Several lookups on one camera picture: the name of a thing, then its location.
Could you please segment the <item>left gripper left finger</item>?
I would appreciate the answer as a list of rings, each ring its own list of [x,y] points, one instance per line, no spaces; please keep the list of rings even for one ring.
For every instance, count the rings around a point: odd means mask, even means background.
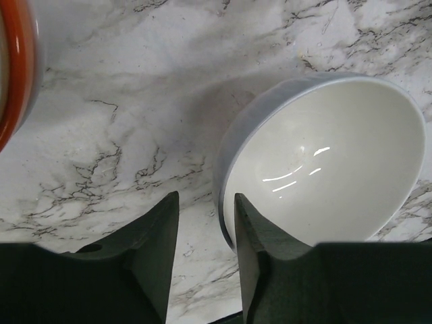
[[[1,245],[2,323],[164,323],[179,194],[76,252]]]

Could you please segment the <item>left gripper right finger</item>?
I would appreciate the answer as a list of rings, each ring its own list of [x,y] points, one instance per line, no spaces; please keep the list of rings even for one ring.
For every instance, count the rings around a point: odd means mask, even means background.
[[[430,323],[431,241],[310,247],[235,196],[245,323]]]

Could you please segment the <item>white bowl grey outside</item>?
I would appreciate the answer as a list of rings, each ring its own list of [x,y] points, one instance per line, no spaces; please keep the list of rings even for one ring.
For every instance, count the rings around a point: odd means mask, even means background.
[[[416,101],[387,80],[313,72],[257,96],[227,129],[213,165],[213,197],[237,248],[234,197],[296,239],[360,242],[409,197],[425,160]]]

